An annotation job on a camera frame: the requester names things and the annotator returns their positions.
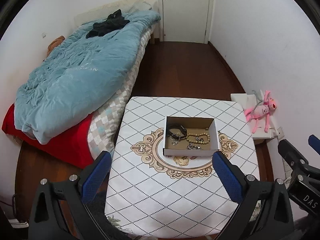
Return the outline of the checkered bed sheet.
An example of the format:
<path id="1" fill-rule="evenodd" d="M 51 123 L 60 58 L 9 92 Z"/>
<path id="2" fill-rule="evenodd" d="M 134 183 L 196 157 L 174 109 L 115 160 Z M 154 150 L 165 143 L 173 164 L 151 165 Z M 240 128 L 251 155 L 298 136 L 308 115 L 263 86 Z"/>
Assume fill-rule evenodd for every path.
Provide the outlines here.
<path id="1" fill-rule="evenodd" d="M 145 48 L 153 38 L 154 29 L 153 25 L 142 35 L 135 64 L 128 71 L 121 87 L 93 113 L 87 135 L 88 147 L 93 159 L 96 159 L 101 151 L 114 152 L 113 138 L 135 85 Z"/>

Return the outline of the pink panther plush toy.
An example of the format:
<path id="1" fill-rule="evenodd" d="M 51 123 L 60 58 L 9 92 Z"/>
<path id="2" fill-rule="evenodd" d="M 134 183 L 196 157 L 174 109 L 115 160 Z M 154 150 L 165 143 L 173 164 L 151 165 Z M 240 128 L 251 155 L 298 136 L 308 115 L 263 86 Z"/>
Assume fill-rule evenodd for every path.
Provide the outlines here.
<path id="1" fill-rule="evenodd" d="M 247 108 L 244 110 L 247 122 L 252 120 L 255 121 L 254 127 L 252 128 L 252 134 L 258 129 L 259 120 L 265 120 L 264 132 L 267 133 L 270 126 L 270 116 L 277 109 L 277 103 L 270 97 L 270 90 L 266 90 L 264 98 L 261 102 L 257 103 L 254 107 Z"/>

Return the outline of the silver charm in box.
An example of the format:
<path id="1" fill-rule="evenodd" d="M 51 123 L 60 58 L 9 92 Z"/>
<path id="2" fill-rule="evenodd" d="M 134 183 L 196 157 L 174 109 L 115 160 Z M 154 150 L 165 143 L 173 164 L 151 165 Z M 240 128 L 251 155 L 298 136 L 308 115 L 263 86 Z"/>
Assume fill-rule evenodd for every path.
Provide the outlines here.
<path id="1" fill-rule="evenodd" d="M 179 143 L 179 141 L 178 141 L 177 139 L 174 139 L 174 138 L 172 138 L 172 137 L 170 137 L 170 140 L 171 140 L 171 143 L 172 143 L 173 145 L 177 145 L 177 144 Z"/>

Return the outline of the black clothing on bed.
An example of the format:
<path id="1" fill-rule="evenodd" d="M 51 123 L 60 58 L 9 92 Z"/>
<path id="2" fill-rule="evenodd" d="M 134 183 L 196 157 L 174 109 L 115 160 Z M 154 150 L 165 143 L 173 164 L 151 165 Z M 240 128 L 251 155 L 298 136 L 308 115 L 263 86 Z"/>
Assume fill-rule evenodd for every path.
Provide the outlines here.
<path id="1" fill-rule="evenodd" d="M 118 9 L 110 14 L 104 22 L 94 23 L 92 29 L 87 33 L 86 38 L 102 37 L 115 30 L 123 29 L 130 21 L 126 20 Z"/>

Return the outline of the white cardboard box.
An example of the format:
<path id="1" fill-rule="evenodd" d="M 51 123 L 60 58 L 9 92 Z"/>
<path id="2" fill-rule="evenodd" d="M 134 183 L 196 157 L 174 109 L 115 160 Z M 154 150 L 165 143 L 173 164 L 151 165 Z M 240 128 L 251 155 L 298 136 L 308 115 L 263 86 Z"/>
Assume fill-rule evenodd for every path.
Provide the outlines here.
<path id="1" fill-rule="evenodd" d="M 179 143 L 173 145 L 170 137 Z M 188 150 L 189 143 L 202 150 Z M 220 150 L 215 119 L 168 116 L 165 120 L 163 155 L 167 157 L 211 157 Z"/>

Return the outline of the white wall socket strip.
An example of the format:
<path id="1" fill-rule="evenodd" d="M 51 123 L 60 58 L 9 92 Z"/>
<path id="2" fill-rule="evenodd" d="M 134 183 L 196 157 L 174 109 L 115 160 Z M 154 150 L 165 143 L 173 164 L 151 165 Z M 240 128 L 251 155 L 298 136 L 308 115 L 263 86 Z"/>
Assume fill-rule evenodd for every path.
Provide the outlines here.
<path id="1" fill-rule="evenodd" d="M 279 140 L 285 138 L 285 135 L 284 135 L 284 132 L 283 132 L 283 128 L 282 128 L 282 127 L 278 127 L 278 128 L 277 128 L 277 138 L 278 138 Z"/>

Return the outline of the white door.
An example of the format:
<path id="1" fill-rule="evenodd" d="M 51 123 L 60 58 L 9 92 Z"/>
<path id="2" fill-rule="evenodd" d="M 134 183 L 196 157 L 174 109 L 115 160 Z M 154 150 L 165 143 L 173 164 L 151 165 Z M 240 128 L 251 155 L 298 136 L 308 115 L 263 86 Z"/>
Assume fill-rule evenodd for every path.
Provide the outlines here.
<path id="1" fill-rule="evenodd" d="M 158 0 L 158 6 L 161 41 L 208 43 L 214 0 Z"/>

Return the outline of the red blanket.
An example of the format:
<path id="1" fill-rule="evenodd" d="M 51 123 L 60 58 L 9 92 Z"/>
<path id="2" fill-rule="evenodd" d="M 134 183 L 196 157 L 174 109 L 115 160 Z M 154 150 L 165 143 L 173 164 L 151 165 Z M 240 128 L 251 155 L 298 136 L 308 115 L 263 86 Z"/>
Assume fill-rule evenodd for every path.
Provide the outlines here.
<path id="1" fill-rule="evenodd" d="M 78 168 L 85 168 L 94 161 L 89 150 L 87 136 L 93 114 L 89 114 L 84 120 L 60 135 L 51 139 L 47 144 L 41 145 L 37 140 L 30 139 L 14 125 L 14 105 L 8 109 L 2 124 L 2 131 L 12 135 L 29 145 L 42 150 L 49 155 L 72 164 Z"/>

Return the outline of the light blue duvet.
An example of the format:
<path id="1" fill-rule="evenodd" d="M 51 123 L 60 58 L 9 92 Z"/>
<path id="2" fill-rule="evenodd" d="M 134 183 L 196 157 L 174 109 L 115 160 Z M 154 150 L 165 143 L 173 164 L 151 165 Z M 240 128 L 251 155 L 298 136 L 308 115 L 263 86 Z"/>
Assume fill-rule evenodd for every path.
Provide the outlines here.
<path id="1" fill-rule="evenodd" d="M 17 90 L 14 125 L 47 144 L 102 106 L 121 87 L 135 64 L 140 40 L 160 20 L 153 10 L 126 14 L 128 24 L 104 36 L 76 29 Z"/>

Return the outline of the silver chain jewelry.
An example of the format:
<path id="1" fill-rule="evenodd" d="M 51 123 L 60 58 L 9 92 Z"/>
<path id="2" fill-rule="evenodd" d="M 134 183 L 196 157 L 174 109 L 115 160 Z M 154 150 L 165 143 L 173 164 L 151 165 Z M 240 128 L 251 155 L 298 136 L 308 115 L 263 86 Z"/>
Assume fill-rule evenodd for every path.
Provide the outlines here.
<path id="1" fill-rule="evenodd" d="M 192 144 L 192 143 L 189 143 L 189 144 L 188 144 L 187 149 L 188 149 L 188 150 L 198 150 L 198 151 L 201 151 L 201 150 L 202 150 L 201 146 L 194 145 L 194 144 Z"/>

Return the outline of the brown plush toy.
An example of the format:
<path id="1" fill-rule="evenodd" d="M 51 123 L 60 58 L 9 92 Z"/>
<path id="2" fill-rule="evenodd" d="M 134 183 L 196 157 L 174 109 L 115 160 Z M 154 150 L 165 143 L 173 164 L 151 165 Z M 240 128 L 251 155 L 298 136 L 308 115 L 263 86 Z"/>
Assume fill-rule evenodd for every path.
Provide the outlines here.
<path id="1" fill-rule="evenodd" d="M 58 38 L 53 40 L 47 48 L 47 56 L 49 56 L 50 53 L 53 51 L 53 49 L 59 46 L 64 40 L 65 40 L 64 36 L 59 36 Z"/>

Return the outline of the white side shelf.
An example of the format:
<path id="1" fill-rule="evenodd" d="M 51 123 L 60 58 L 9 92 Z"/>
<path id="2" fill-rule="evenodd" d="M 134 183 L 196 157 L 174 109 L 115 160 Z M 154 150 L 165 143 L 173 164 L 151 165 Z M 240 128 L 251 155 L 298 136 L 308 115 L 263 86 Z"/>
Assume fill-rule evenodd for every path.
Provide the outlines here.
<path id="1" fill-rule="evenodd" d="M 233 93 L 231 100 L 239 103 L 244 110 L 254 140 L 273 139 L 278 133 L 273 122 L 273 114 L 277 109 L 276 101 L 271 92 L 266 90 L 254 94 Z"/>

